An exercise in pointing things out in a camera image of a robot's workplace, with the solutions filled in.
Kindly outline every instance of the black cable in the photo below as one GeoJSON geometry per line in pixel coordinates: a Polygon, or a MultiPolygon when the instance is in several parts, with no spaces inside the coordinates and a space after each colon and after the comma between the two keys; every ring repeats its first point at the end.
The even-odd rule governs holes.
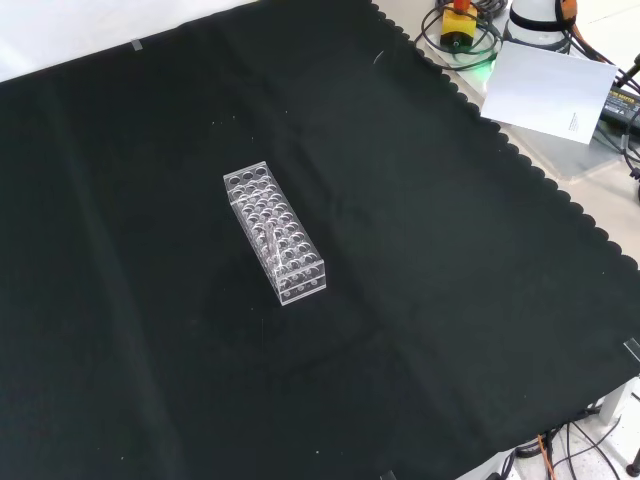
{"type": "MultiPolygon", "coordinates": [[[[596,407],[587,407],[584,410],[578,412],[573,418],[570,418],[566,422],[557,425],[556,427],[551,429],[551,441],[553,441],[554,437],[562,430],[569,422],[577,422],[579,420],[584,420],[585,418],[590,417],[591,415],[597,415],[602,410],[602,406],[596,407]]],[[[538,446],[538,441],[535,440],[527,445],[522,445],[521,447],[516,447],[515,449],[516,457],[518,458],[533,458],[535,456],[540,455],[540,447],[538,446]]]]}
{"type": "Polygon", "coordinates": [[[629,148],[631,148],[631,150],[633,150],[636,153],[636,155],[638,154],[638,152],[636,152],[633,149],[633,147],[629,147],[629,137],[631,136],[631,126],[633,125],[633,122],[636,121],[636,118],[638,118],[638,115],[640,115],[640,107],[638,107],[638,110],[636,110],[636,113],[633,114],[633,116],[631,117],[631,120],[629,120],[629,123],[627,123],[627,128],[624,131],[624,137],[623,137],[625,140],[623,142],[622,155],[624,156],[624,159],[627,162],[627,165],[631,169],[631,176],[636,180],[640,181],[640,168],[634,167],[631,164],[631,162],[634,161],[634,158],[629,155],[629,148]]]}
{"type": "Polygon", "coordinates": [[[576,477],[576,472],[573,470],[573,461],[571,461],[571,446],[569,445],[569,428],[571,427],[570,423],[567,423],[567,459],[569,460],[569,472],[571,473],[571,478],[573,480],[578,480],[576,477]]]}
{"type": "Polygon", "coordinates": [[[580,450],[578,453],[574,453],[573,455],[569,455],[565,458],[563,458],[562,460],[558,460],[554,465],[553,468],[555,469],[558,465],[560,465],[562,462],[569,460],[569,458],[576,458],[579,455],[582,455],[583,453],[587,453],[590,450],[593,450],[594,448],[598,448],[598,446],[605,441],[605,439],[611,435],[611,432],[613,432],[616,427],[620,424],[620,420],[622,419],[622,417],[618,417],[618,420],[616,421],[615,425],[613,427],[611,427],[611,429],[609,429],[609,431],[607,433],[604,434],[604,436],[598,440],[598,443],[596,443],[594,446],[589,447],[589,448],[585,448],[584,450],[580,450]]]}
{"type": "Polygon", "coordinates": [[[456,71],[456,72],[461,72],[461,71],[471,70],[473,68],[480,67],[480,66],[486,65],[488,63],[491,63],[498,57],[498,52],[499,52],[499,49],[497,48],[498,43],[500,44],[500,46],[502,46],[502,42],[503,42],[502,35],[500,35],[500,32],[498,31],[498,29],[493,25],[493,11],[495,10],[495,11],[500,12],[500,11],[502,11],[504,9],[504,7],[500,7],[500,5],[502,4],[502,1],[503,0],[480,0],[480,2],[478,2],[478,3],[472,3],[472,5],[478,11],[478,16],[475,16],[475,15],[472,15],[472,14],[470,14],[468,12],[462,12],[462,11],[455,10],[454,8],[449,7],[448,4],[444,4],[443,3],[444,0],[437,0],[437,4],[436,4],[435,8],[431,9],[429,11],[429,13],[427,13],[425,15],[425,17],[422,19],[420,34],[414,40],[414,44],[417,47],[418,42],[420,41],[420,39],[424,38],[424,40],[431,47],[433,47],[435,50],[439,50],[441,52],[448,53],[450,55],[459,55],[459,54],[460,55],[485,55],[485,54],[489,54],[489,56],[487,58],[484,58],[484,59],[479,60],[477,62],[469,63],[467,65],[460,65],[460,66],[457,66],[457,67],[451,67],[451,66],[448,66],[448,65],[438,65],[437,64],[443,70],[452,70],[452,71],[456,71]],[[440,20],[443,17],[445,10],[449,10],[449,11],[455,12],[458,15],[463,15],[465,17],[469,17],[469,18],[475,20],[476,27],[478,28],[478,30],[481,30],[483,32],[483,34],[481,35],[480,39],[477,40],[475,43],[473,43],[471,45],[471,47],[465,48],[464,50],[460,49],[460,48],[456,48],[456,49],[444,48],[441,45],[437,45],[436,43],[434,43],[427,36],[427,31],[438,20],[440,20]],[[429,19],[431,18],[431,16],[434,13],[437,13],[437,15],[427,25],[427,21],[429,21],[429,19]],[[489,47],[483,48],[481,50],[474,50],[487,37],[491,38],[491,45],[489,47]]]}
{"type": "Polygon", "coordinates": [[[600,453],[600,455],[602,455],[602,458],[604,458],[605,462],[607,462],[607,464],[609,465],[609,468],[611,468],[611,471],[613,472],[613,474],[615,475],[617,480],[620,480],[620,476],[618,475],[618,472],[616,472],[616,469],[614,468],[613,464],[611,463],[611,460],[609,460],[609,457],[607,457],[607,455],[602,451],[602,449],[598,446],[598,444],[596,444],[593,440],[591,440],[591,437],[589,435],[587,435],[585,433],[584,430],[582,430],[577,424],[571,422],[573,424],[574,427],[576,427],[578,430],[580,430],[580,433],[582,433],[582,435],[584,435],[584,437],[589,440],[589,442],[594,446],[594,448],[600,453]]]}
{"type": "MultiPolygon", "coordinates": [[[[620,148],[619,144],[617,144],[615,142],[615,140],[613,138],[611,138],[611,135],[609,135],[600,125],[596,125],[596,131],[598,133],[600,133],[600,135],[602,135],[602,138],[604,138],[616,152],[618,152],[620,155],[623,154],[624,150],[622,150],[622,148],[620,148]]],[[[633,158],[633,157],[629,156],[629,160],[631,160],[632,162],[640,163],[640,152],[638,152],[631,145],[628,145],[627,148],[629,150],[631,150],[633,153],[635,153],[636,156],[638,157],[638,158],[633,158]]]]}
{"type": "MultiPolygon", "coordinates": [[[[608,63],[609,65],[615,66],[615,64],[611,60],[609,60],[607,57],[602,55],[600,52],[594,49],[587,42],[585,42],[580,37],[578,37],[574,32],[563,32],[563,33],[564,33],[564,36],[571,42],[573,47],[589,60],[594,60],[596,62],[604,62],[604,63],[608,63]]],[[[618,68],[618,75],[622,77],[622,80],[624,80],[629,87],[631,87],[633,90],[635,90],[640,94],[640,84],[633,78],[629,77],[627,72],[625,72],[621,68],[618,68]]]]}

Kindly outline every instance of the white surface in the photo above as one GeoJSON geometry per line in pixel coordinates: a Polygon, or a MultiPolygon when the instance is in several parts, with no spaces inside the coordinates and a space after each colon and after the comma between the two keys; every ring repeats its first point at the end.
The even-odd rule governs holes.
{"type": "Polygon", "coordinates": [[[0,82],[253,0],[2,0],[0,82]]]}
{"type": "Polygon", "coordinates": [[[506,42],[482,116],[589,144],[616,67],[506,42]]]}

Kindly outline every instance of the cable bundle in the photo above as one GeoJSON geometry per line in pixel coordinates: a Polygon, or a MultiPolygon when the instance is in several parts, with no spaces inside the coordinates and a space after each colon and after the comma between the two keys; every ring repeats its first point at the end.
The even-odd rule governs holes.
{"type": "Polygon", "coordinates": [[[482,60],[469,63],[467,65],[461,65],[457,67],[451,67],[448,65],[438,65],[443,70],[453,70],[453,71],[464,71],[471,70],[476,67],[480,67],[482,65],[486,65],[488,63],[493,62],[500,51],[498,44],[502,46],[502,35],[498,31],[498,29],[493,25],[493,19],[496,15],[500,14],[507,7],[507,0],[480,0],[477,3],[473,3],[472,5],[478,10],[478,16],[472,15],[467,12],[461,12],[455,10],[454,8],[449,6],[450,2],[447,0],[437,0],[435,8],[429,11],[427,15],[422,19],[422,25],[420,30],[420,35],[415,39],[414,43],[417,45],[418,41],[421,38],[424,38],[425,41],[431,45],[434,49],[439,50],[444,53],[448,53],[450,55],[486,55],[490,54],[487,58],[482,60]],[[480,38],[469,48],[445,48],[441,45],[437,45],[433,42],[428,36],[427,31],[440,20],[444,14],[445,10],[449,10],[455,12],[458,15],[464,15],[465,17],[472,18],[476,21],[477,28],[483,32],[480,38]],[[491,45],[489,47],[481,48],[480,50],[476,50],[480,44],[484,41],[485,38],[489,38],[491,45]]]}

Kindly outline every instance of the table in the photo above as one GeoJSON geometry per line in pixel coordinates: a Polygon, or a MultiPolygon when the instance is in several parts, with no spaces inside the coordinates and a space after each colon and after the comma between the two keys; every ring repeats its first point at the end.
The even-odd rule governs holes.
{"type": "Polygon", "coordinates": [[[0,476],[449,480],[633,375],[636,267],[368,2],[142,45],[0,88],[0,476]],[[327,262],[286,308],[263,160],[327,262]]]}

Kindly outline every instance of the orange cable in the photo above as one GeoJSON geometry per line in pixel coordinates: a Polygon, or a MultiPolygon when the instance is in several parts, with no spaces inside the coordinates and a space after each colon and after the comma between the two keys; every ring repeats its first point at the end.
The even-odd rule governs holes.
{"type": "Polygon", "coordinates": [[[542,446],[542,437],[540,435],[538,435],[538,445],[540,445],[540,451],[542,452],[542,456],[544,457],[544,463],[546,463],[547,469],[549,469],[549,473],[551,474],[551,478],[553,480],[557,480],[556,474],[553,471],[553,467],[549,463],[549,458],[547,458],[547,452],[544,449],[544,447],[542,446]]]}

